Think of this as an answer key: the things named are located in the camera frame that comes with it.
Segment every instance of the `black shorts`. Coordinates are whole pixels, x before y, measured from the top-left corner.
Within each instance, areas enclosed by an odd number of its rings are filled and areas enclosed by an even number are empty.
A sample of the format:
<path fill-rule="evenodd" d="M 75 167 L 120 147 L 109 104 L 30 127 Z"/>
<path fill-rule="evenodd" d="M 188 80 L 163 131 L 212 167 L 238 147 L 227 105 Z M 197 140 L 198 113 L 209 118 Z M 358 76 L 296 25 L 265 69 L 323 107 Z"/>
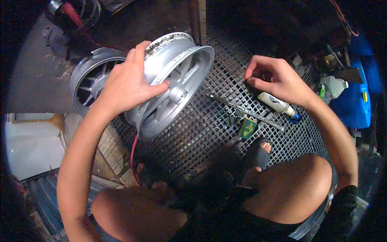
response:
<path fill-rule="evenodd" d="M 288 235 L 301 223 L 276 223 L 241 208 L 241 203 L 256 193 L 251 189 L 239 189 L 228 206 L 188 221 L 170 241 L 294 241 Z"/>

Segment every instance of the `perforated metal grate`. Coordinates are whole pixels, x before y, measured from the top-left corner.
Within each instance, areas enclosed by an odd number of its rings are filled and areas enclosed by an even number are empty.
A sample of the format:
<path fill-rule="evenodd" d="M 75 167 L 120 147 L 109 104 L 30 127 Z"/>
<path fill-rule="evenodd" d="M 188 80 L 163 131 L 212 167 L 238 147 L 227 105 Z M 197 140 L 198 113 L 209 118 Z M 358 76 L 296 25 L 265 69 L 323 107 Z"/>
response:
<path fill-rule="evenodd" d="M 212 34 L 207 45 L 215 49 L 215 61 L 204 84 L 192 101 L 183 109 L 175 122 L 153 142 L 140 142 L 137 155 L 158 163 L 166 176 L 182 175 L 186 179 L 214 151 L 238 138 L 243 119 L 236 125 L 227 124 L 235 109 L 208 98 L 209 93 L 228 99 L 263 116 L 271 117 L 275 123 L 285 127 L 281 132 L 265 123 L 259 123 L 257 131 L 246 140 L 239 154 L 243 156 L 250 144 L 258 137 L 267 137 L 272 142 L 269 165 L 291 160 L 306 153 L 328 159 L 323 140 L 313 120 L 299 107 L 293 106 L 302 116 L 302 121 L 291 124 L 285 115 L 271 110 L 257 101 L 244 85 L 244 73 L 252 56 L 242 43 L 228 36 Z M 319 75 L 312 67 L 306 68 L 303 79 L 312 84 Z M 120 134 L 123 144 L 131 147 L 135 129 L 116 118 L 113 126 Z"/>

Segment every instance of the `spray can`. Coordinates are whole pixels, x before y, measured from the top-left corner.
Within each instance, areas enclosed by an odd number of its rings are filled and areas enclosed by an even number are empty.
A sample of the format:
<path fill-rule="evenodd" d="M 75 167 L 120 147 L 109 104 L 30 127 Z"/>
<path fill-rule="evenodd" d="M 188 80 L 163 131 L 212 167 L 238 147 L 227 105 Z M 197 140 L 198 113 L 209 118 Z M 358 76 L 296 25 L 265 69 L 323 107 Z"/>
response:
<path fill-rule="evenodd" d="M 286 113 L 289 116 L 288 120 L 290 122 L 294 124 L 298 124 L 300 122 L 301 116 L 296 113 L 289 103 L 281 101 L 269 93 L 261 93 L 257 96 L 257 98 L 276 110 L 279 114 Z"/>

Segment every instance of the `black sandal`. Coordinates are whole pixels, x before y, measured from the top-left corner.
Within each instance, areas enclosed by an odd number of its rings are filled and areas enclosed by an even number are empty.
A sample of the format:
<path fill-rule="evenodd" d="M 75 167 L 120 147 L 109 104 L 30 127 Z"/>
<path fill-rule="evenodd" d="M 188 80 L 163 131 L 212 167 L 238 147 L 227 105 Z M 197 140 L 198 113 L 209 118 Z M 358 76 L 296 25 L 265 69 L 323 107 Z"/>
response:
<path fill-rule="evenodd" d="M 271 152 L 268 153 L 266 150 L 264 150 L 261 147 L 261 144 L 267 142 L 271 145 L 271 142 L 267 138 L 258 138 L 256 139 L 249 147 L 245 157 L 243 158 L 243 169 L 242 169 L 242 174 L 246 173 L 246 171 L 254 166 L 258 166 L 262 168 L 262 170 L 266 170 Z"/>

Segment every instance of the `red cable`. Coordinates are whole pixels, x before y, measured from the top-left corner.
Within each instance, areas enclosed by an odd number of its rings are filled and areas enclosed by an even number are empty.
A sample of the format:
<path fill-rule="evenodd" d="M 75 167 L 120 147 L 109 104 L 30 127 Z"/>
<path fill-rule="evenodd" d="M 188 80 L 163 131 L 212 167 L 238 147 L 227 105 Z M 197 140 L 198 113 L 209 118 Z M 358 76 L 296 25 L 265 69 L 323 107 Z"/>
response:
<path fill-rule="evenodd" d="M 63 3 L 60 10 L 62 13 L 68 15 L 70 19 L 74 22 L 74 24 L 80 29 L 81 33 L 94 44 L 98 45 L 99 47 L 113 48 L 113 49 L 118 49 L 126 53 L 129 53 L 129 50 L 126 48 L 121 48 L 116 45 L 109 45 L 109 44 L 104 44 L 104 43 L 94 41 L 93 37 L 91 37 L 91 35 L 87 32 L 87 29 L 84 26 L 84 23 L 80 18 L 80 16 L 78 15 L 77 11 L 69 2 Z"/>
<path fill-rule="evenodd" d="M 136 138 L 134 138 L 134 142 L 133 142 L 133 145 L 132 145 L 132 152 L 130 153 L 130 166 L 132 168 L 132 173 L 133 173 L 134 181 L 136 182 L 136 185 L 139 187 L 140 183 L 139 183 L 139 180 L 137 179 L 136 172 L 134 171 L 134 168 L 133 168 L 134 149 L 136 148 L 138 139 L 139 139 L 139 134 L 137 134 Z"/>
<path fill-rule="evenodd" d="M 341 9 L 339 8 L 339 6 L 337 5 L 336 3 L 336 0 L 330 0 L 331 3 L 333 4 L 333 6 L 336 8 L 336 12 L 337 14 L 339 15 L 339 18 L 341 19 L 341 21 L 343 21 L 350 29 L 351 33 L 356 36 L 356 37 L 359 37 L 359 33 L 355 33 L 353 32 L 352 28 L 349 26 L 347 20 L 345 20 L 344 18 L 344 14 L 341 12 Z"/>

